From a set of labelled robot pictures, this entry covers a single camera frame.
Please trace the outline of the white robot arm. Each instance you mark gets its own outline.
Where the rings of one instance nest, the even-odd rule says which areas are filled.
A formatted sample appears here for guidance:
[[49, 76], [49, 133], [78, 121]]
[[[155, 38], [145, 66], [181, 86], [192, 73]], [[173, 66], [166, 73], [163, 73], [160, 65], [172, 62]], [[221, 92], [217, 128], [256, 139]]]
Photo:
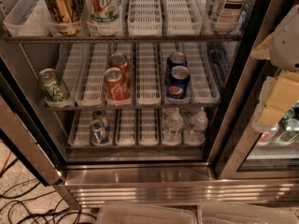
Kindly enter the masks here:
[[299, 71], [299, 5], [293, 6], [276, 27], [270, 45], [270, 61], [281, 70]]

